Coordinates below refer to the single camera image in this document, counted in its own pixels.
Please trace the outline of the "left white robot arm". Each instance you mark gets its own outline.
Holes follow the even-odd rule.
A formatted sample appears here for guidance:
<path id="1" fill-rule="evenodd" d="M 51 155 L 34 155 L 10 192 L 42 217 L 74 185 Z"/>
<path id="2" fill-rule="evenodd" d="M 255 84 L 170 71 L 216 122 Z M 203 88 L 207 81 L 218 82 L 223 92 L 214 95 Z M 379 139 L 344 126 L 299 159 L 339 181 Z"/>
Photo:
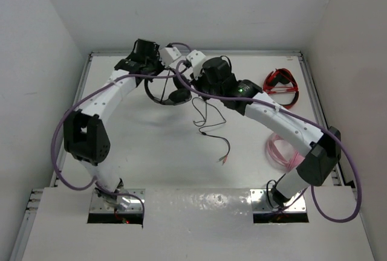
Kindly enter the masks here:
<path id="1" fill-rule="evenodd" d="M 80 162 L 102 193 L 118 193 L 122 180 L 106 162 L 111 148 L 105 125 L 120 102 L 143 80 L 164 70 L 159 45 L 138 39 L 128 57 L 114 67 L 106 83 L 63 123 L 66 152 Z"/>

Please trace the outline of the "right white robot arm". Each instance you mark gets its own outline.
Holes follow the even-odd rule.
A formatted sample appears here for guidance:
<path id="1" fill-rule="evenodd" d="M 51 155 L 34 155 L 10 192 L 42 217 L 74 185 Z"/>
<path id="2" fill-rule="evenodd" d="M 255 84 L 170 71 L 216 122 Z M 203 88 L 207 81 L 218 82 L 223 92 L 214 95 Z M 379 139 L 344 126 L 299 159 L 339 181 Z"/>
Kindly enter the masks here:
<path id="1" fill-rule="evenodd" d="M 192 86 L 206 95 L 213 95 L 225 107 L 255 120 L 290 143 L 304 158 L 282 176 L 271 189 L 271 199 L 283 206 L 298 191 L 309 186 L 321 186 L 339 162 L 341 152 L 332 136 L 340 132 L 331 127 L 327 132 L 304 120 L 293 118 L 262 88 L 250 80 L 238 80 L 229 60 L 206 58 L 196 51 L 186 57 L 193 72 Z"/>

